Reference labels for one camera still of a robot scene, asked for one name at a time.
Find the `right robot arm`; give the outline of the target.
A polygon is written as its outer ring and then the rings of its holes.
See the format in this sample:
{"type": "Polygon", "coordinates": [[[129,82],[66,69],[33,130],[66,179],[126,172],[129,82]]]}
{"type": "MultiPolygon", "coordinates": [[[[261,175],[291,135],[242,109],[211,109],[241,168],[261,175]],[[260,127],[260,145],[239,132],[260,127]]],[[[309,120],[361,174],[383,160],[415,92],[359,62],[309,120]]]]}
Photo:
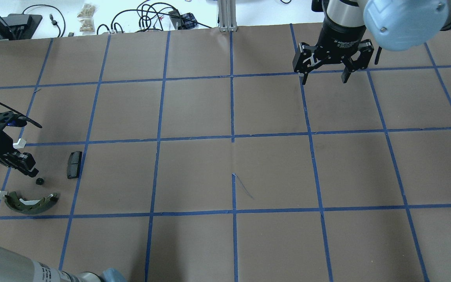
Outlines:
{"type": "Polygon", "coordinates": [[[377,64],[383,49],[405,51],[451,30],[451,0],[314,0],[324,14],[317,43],[299,43],[293,70],[305,84],[324,65],[344,65],[341,80],[377,64]]]}

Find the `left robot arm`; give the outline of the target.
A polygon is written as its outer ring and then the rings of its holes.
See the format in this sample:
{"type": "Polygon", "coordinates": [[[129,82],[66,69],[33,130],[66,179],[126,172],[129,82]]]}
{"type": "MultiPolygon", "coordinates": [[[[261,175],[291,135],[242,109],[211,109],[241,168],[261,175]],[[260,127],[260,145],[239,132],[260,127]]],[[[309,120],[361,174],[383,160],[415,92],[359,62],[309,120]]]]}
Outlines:
{"type": "MultiPolygon", "coordinates": [[[[0,199],[11,202],[10,192],[0,190],[0,199]]],[[[41,200],[27,201],[16,197],[16,208],[38,210],[45,207],[45,202],[54,205],[58,194],[52,193],[41,200]]],[[[101,275],[92,272],[82,272],[77,275],[59,271],[39,261],[32,260],[16,252],[0,247],[0,282],[127,282],[123,275],[114,268],[108,268],[101,275]]]]}

